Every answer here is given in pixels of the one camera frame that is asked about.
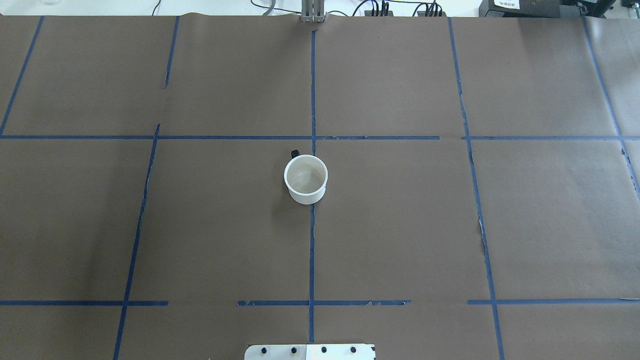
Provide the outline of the white smiley face mug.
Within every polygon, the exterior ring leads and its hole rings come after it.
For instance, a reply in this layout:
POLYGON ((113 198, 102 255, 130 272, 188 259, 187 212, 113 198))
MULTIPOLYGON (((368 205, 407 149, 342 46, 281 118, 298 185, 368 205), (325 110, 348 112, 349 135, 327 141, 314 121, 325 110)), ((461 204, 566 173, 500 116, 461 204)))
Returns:
POLYGON ((291 198, 302 205, 319 202, 327 188, 329 169, 318 157, 292 150, 283 171, 283 180, 291 198))

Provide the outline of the black power strip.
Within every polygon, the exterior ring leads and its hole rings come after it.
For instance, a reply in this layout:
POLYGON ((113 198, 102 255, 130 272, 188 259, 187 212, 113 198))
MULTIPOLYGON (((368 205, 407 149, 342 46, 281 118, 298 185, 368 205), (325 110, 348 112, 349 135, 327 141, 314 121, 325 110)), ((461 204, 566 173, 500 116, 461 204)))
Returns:
POLYGON ((366 0, 371 10, 363 10, 364 16, 404 18, 445 18, 443 7, 436 0, 366 0))

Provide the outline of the black box with label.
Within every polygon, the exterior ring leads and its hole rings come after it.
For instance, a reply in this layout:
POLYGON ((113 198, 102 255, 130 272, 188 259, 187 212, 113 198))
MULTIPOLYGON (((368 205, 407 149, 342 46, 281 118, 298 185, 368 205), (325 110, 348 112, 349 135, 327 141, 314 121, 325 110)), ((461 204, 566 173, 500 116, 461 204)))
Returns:
POLYGON ((482 0, 480 18, 602 18, 615 0, 482 0))

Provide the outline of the aluminium frame post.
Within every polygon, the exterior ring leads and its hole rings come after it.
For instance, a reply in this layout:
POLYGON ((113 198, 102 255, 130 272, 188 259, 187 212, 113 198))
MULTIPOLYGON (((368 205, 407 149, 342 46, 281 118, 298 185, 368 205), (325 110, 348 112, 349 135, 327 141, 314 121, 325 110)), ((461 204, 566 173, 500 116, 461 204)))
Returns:
POLYGON ((300 16, 302 23, 324 23, 326 20, 325 1, 302 0, 300 16))

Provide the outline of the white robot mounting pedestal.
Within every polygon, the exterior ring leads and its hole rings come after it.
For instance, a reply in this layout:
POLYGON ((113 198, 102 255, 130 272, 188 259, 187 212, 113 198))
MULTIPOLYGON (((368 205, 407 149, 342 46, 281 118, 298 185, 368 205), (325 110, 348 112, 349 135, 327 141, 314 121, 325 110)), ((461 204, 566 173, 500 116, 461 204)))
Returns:
POLYGON ((247 347, 245 360, 375 360, 374 344, 255 344, 247 347))

